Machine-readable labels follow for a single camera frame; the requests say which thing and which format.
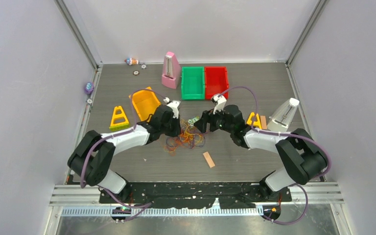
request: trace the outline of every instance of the wooden block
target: wooden block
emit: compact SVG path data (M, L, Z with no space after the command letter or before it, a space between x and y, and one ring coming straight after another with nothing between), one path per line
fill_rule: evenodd
M260 116L261 129L267 130L266 116Z
M212 160L210 154L208 152L203 153L205 161L207 161L208 166L213 168L215 166L214 161Z

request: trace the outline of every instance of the white wall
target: white wall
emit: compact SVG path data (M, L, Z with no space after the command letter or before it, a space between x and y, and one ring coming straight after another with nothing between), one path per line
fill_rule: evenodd
M111 64L162 62L167 51L183 62L285 61L318 0L73 1Z
M376 234L376 2L329 1L292 71L354 234Z
M53 0L0 1L0 235L42 231L92 76Z

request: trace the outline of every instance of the plastic bin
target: plastic bin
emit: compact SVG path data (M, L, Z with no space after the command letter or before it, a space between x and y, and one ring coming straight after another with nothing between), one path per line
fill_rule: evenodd
M156 97L155 93L149 91L139 91L133 95L133 107L138 113L139 119L145 121L149 118L150 114L154 114L156 108L161 104Z
M226 67L205 67L205 99L227 90L229 87Z
M182 67L181 97L205 99L204 67Z

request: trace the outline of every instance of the tangled rubber bands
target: tangled rubber bands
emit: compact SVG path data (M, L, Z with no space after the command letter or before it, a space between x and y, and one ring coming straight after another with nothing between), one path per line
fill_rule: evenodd
M165 140L164 151L171 156L175 156L175 150L178 147L193 149L195 147L204 147L206 133L201 133L193 123L199 117L188 121L181 119L181 134L178 137L167 137Z

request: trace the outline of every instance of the yellow bin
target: yellow bin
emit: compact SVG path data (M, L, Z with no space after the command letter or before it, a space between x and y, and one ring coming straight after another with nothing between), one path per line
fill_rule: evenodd
M155 93L149 91L138 91L133 95L133 107L138 113L139 119L145 121L150 114L154 114L156 108L161 104Z

